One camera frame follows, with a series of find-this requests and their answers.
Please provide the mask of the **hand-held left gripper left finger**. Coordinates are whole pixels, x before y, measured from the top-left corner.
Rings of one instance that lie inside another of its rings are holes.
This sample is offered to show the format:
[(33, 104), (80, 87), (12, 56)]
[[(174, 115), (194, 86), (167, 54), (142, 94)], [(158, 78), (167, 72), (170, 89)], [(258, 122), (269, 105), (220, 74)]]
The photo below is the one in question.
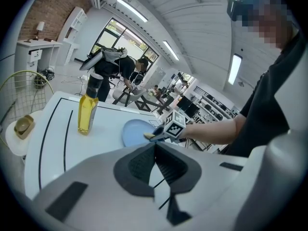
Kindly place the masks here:
[(47, 184), (34, 198), (56, 230), (168, 231), (150, 180), (157, 156), (173, 145), (145, 143), (95, 155)]

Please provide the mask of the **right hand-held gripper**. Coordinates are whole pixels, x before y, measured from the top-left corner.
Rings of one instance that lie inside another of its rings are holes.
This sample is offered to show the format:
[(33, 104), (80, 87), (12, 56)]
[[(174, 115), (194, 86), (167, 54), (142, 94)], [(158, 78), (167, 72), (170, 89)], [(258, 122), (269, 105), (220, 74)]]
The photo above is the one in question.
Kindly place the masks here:
[(173, 110), (165, 120), (164, 126), (158, 126), (153, 131), (150, 142), (165, 141), (170, 139), (172, 142), (179, 142), (181, 134), (186, 128), (186, 117)]

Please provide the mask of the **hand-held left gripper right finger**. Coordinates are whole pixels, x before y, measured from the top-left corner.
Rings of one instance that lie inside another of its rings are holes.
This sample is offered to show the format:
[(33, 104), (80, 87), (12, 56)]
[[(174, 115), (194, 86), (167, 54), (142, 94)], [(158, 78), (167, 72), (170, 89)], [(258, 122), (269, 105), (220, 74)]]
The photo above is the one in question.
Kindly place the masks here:
[(245, 157), (155, 144), (155, 204), (162, 231), (188, 221), (209, 207), (234, 183)]

